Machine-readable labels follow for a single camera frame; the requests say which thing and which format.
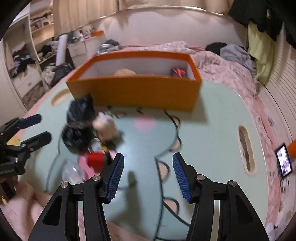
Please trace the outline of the orange cardboard box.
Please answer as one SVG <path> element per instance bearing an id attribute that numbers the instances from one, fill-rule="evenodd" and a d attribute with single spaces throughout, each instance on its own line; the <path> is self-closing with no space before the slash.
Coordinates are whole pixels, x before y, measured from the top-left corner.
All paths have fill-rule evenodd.
<path id="1" fill-rule="evenodd" d="M 125 68 L 137 76 L 114 76 Z M 187 78 L 170 76 L 172 68 Z M 75 99 L 90 94 L 96 106 L 125 106 L 191 112 L 202 86 L 192 57 L 165 51 L 119 51 L 97 55 L 75 70 L 66 82 Z"/>

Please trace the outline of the white roll tube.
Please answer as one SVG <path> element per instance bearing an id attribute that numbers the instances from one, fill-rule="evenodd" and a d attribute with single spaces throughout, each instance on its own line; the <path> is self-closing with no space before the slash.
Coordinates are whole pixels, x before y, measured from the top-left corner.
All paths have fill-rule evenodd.
<path id="1" fill-rule="evenodd" d="M 56 66 L 60 66 L 66 62 L 67 40 L 67 34 L 63 34 L 59 37 L 58 49 L 56 53 Z"/>

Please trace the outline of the black lace cloth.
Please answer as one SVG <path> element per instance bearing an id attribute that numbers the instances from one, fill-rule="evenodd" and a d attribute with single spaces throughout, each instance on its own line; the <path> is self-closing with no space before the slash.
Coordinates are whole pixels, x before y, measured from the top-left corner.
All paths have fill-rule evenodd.
<path id="1" fill-rule="evenodd" d="M 92 126 L 95 117 L 93 98 L 90 94 L 70 102 L 61 137 L 64 145 L 71 152 L 88 150 L 90 141 L 95 137 Z"/>

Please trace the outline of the mint cartoon lap table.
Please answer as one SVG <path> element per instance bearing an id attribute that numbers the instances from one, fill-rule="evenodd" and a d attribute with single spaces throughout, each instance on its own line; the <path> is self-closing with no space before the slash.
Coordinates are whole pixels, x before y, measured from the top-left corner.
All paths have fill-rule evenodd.
<path id="1" fill-rule="evenodd" d="M 50 144 L 33 151 L 26 163 L 24 179 L 34 188 L 52 196 L 64 182 L 61 172 L 66 160 L 80 165 L 86 182 L 102 172 L 87 165 L 89 153 L 105 154 L 104 167 L 121 153 L 124 168 L 116 195 L 103 204 L 106 223 L 142 240 L 187 240 L 195 206 L 183 198 L 173 169 L 173 155 L 180 153 L 186 164 L 211 181 L 237 182 L 264 225 L 268 190 L 263 150 L 247 106 L 236 92 L 204 82 L 191 113 L 93 103 L 96 117 L 103 112 L 114 119 L 119 137 L 104 144 L 94 129 L 88 150 L 71 152 L 61 133 L 74 97 L 67 93 L 63 101 L 53 104 L 67 90 L 45 101 L 37 112 L 42 121 L 23 134 L 23 141 L 43 132 L 52 136 Z M 218 240 L 219 211 L 216 200 L 210 240 Z"/>

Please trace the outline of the green hanging garment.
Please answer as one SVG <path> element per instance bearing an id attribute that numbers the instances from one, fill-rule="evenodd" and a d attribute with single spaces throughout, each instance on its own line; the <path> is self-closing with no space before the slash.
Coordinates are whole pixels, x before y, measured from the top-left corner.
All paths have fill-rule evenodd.
<path id="1" fill-rule="evenodd" d="M 266 85 L 273 67 L 275 41 L 267 32 L 260 32 L 255 23 L 249 22 L 248 44 L 248 53 L 255 59 L 256 78 Z"/>

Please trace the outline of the beige curtain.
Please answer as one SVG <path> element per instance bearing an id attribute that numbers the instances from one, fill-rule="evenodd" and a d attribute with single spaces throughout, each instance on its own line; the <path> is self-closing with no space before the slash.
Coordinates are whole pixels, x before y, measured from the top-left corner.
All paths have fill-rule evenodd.
<path id="1" fill-rule="evenodd" d="M 201 8 L 218 14 L 227 14 L 232 7 L 232 0 L 55 0 L 52 1 L 55 37 L 83 27 L 103 16 L 110 16 L 118 11 L 156 6 L 189 6 Z"/>

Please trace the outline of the clear egg capsule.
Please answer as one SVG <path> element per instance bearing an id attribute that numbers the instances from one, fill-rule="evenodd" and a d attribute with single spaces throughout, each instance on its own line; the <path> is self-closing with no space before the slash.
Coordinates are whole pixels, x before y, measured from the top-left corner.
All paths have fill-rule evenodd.
<path id="1" fill-rule="evenodd" d="M 62 180 L 76 185 L 84 182 L 85 172 L 77 162 L 66 160 L 61 172 Z"/>

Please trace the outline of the pink floral blanket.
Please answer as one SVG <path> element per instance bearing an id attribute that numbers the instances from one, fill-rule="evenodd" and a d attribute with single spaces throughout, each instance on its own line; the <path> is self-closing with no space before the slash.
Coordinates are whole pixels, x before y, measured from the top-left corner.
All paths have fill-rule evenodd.
<path id="1" fill-rule="evenodd" d="M 233 61 L 227 61 L 217 54 L 202 47 L 190 47 L 184 41 L 173 41 L 150 46 L 126 45 L 125 51 L 168 51 L 190 54 L 201 77 L 204 80 L 222 84 L 237 92 L 250 111 L 262 143 L 268 173 L 268 212 L 267 222 L 274 224 L 274 232 L 279 235 L 287 227 L 294 214 L 294 200 L 288 195 L 292 190 L 291 179 L 282 181 L 276 171 L 274 150 L 282 144 L 276 128 L 275 115 L 263 102 L 263 92 L 259 82 L 251 76 L 250 71 Z"/>

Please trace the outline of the cartoon figure toy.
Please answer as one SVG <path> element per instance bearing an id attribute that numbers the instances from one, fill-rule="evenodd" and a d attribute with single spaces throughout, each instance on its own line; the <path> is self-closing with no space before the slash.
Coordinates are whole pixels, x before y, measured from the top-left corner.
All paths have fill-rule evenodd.
<path id="1" fill-rule="evenodd" d="M 114 119 L 103 112 L 99 112 L 92 122 L 93 128 L 97 132 L 100 142 L 106 144 L 119 137 L 119 129 L 115 125 Z"/>

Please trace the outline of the smartphone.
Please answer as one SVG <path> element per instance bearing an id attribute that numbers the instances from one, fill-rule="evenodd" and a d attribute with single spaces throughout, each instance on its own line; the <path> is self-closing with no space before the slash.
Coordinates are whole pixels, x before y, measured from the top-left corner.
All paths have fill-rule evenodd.
<path id="1" fill-rule="evenodd" d="M 282 179 L 286 178 L 289 176 L 293 169 L 292 169 L 292 164 L 290 161 L 290 157 L 287 151 L 287 146 L 285 143 L 280 145 L 275 151 L 275 156 L 277 160 L 277 166 L 278 170 L 280 172 L 280 176 Z"/>

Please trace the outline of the brown plush toy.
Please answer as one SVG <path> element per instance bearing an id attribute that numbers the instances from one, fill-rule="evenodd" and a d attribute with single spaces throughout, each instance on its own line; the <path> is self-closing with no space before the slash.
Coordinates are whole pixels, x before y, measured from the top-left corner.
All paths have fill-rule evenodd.
<path id="1" fill-rule="evenodd" d="M 135 73 L 134 71 L 131 71 L 129 69 L 121 68 L 121 69 L 116 70 L 116 72 L 114 73 L 114 76 L 117 76 L 117 77 L 137 76 L 137 73 Z"/>

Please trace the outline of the black square box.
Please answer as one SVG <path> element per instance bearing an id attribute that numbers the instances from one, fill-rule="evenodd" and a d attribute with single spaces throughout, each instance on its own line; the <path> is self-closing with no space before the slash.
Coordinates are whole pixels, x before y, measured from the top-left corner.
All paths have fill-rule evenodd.
<path id="1" fill-rule="evenodd" d="M 187 71 L 182 68 L 172 68 L 170 71 L 170 76 L 179 77 L 179 78 L 187 78 Z"/>

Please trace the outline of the grey clothes pile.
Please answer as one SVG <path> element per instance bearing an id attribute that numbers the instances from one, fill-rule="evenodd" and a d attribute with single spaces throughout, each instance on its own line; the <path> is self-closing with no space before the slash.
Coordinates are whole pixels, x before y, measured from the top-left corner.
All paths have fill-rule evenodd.
<path id="1" fill-rule="evenodd" d="M 220 56 L 227 61 L 236 62 L 246 69 L 248 69 L 252 74 L 256 73 L 256 68 L 250 57 L 250 54 L 238 45 L 229 44 L 220 49 Z"/>

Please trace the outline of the white bedside drawer cabinet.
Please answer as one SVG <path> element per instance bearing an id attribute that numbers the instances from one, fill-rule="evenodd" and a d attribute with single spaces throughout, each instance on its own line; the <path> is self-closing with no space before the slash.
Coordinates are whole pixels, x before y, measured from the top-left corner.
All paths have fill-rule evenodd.
<path id="1" fill-rule="evenodd" d="M 93 57 L 100 46 L 106 41 L 101 38 L 90 38 L 79 43 L 68 45 L 68 50 L 72 58 L 74 67 L 77 68 L 84 64 L 89 58 Z"/>

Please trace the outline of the red thread spool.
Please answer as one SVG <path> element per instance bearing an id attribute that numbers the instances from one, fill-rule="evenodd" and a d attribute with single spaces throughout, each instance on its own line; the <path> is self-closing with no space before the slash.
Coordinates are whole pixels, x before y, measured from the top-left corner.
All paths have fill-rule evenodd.
<path id="1" fill-rule="evenodd" d="M 98 153 L 89 153 L 87 155 L 87 165 L 95 170 L 102 170 L 105 164 L 105 154 Z"/>

